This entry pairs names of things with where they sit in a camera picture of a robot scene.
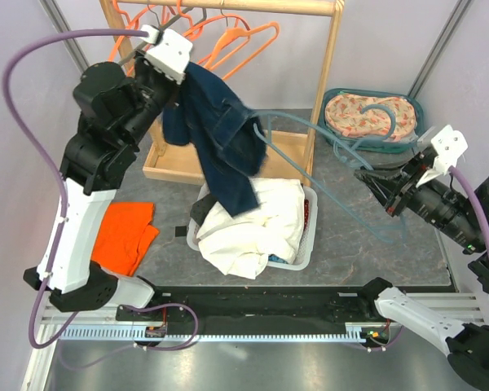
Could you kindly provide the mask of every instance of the denim jacket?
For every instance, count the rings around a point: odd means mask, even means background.
[[[248,177],[257,174],[267,146],[253,132],[259,119],[219,77],[190,63],[177,106],[163,110],[163,135],[193,143],[210,192],[231,215],[258,207]]]

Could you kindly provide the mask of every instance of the wooden frame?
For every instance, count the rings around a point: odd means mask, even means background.
[[[259,11],[275,12],[296,15],[316,15],[330,18],[328,43],[324,52],[323,66],[321,69],[319,84],[315,103],[311,112],[311,122],[316,124],[319,119],[320,109],[326,83],[328,81],[329,69],[331,67],[333,52],[337,42],[337,33],[341,23],[342,11],[345,0],[335,0],[333,2],[321,2],[319,0],[183,0],[185,7],[204,7],[221,10],[235,11]],[[116,12],[112,5],[112,0],[99,0],[104,10],[105,19],[112,29],[124,29],[125,23],[121,15]],[[131,4],[155,4],[165,6],[175,6],[176,0],[118,0],[118,3]],[[126,57],[131,51],[132,46],[129,40],[125,40],[119,47],[121,57]],[[178,147],[167,145],[161,130],[161,124],[155,122],[149,133],[152,137],[152,147],[148,153],[143,173],[147,178],[159,179],[171,182],[202,184],[204,181],[196,149],[192,145]],[[307,134],[295,134],[274,130],[272,132],[272,142],[286,155],[295,161],[299,166],[306,169],[307,173],[312,174],[313,154],[315,144],[315,130],[308,129]],[[271,148],[267,151],[268,159],[263,166],[260,176],[266,178],[296,178],[309,185],[309,181],[304,178],[286,160],[280,157]]]

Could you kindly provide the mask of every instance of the orange cloth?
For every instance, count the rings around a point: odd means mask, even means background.
[[[152,202],[110,204],[99,228],[92,260],[120,275],[133,275],[159,230],[151,226]]]

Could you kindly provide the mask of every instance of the white plastic basket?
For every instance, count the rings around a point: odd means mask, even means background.
[[[276,267],[278,269],[286,270],[302,270],[310,263],[311,252],[313,251],[313,243],[315,241],[315,228],[317,227],[317,193],[311,188],[304,186],[304,196],[308,200],[308,223],[306,229],[302,232],[301,243],[299,244],[299,251],[292,265],[288,263],[268,262],[267,266]],[[208,186],[203,185],[201,191],[197,197],[198,200],[209,194]],[[192,250],[199,251],[197,244],[199,240],[196,238],[199,226],[197,223],[190,219],[188,224],[187,243],[188,247]]]

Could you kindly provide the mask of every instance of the white wall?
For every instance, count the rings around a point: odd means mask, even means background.
[[[58,0],[72,29],[107,27],[97,0]],[[337,49],[328,82],[329,87],[350,87],[407,93],[439,35],[456,0],[346,0]],[[135,15],[145,6],[128,6]],[[217,15],[218,10],[209,10]],[[329,18],[299,15],[238,12],[257,27],[275,20],[280,23],[279,38],[250,64],[228,80],[230,86],[255,108],[309,108],[314,103],[317,81],[328,36]],[[200,16],[196,10],[194,20]],[[147,19],[155,24],[150,15]],[[181,24],[178,31],[184,31]],[[194,59],[211,52],[226,28],[224,21],[207,26],[195,42]],[[243,49],[245,53],[270,37],[258,34]],[[83,43],[91,63],[105,61],[112,39]],[[235,62],[217,74],[223,75]]]
[[[489,0],[473,2],[456,34],[418,96],[429,125],[451,124],[466,137],[469,149],[459,168],[476,187],[489,175]],[[446,239],[461,289],[480,285],[466,257]]]
[[[55,32],[37,0],[8,5],[0,3],[0,79],[15,51]],[[13,77],[20,112],[58,162],[76,129],[71,90],[78,77],[61,44],[30,55]],[[57,201],[53,178],[12,120],[0,91],[0,390],[20,389],[24,377],[34,291],[22,274],[43,256]]]

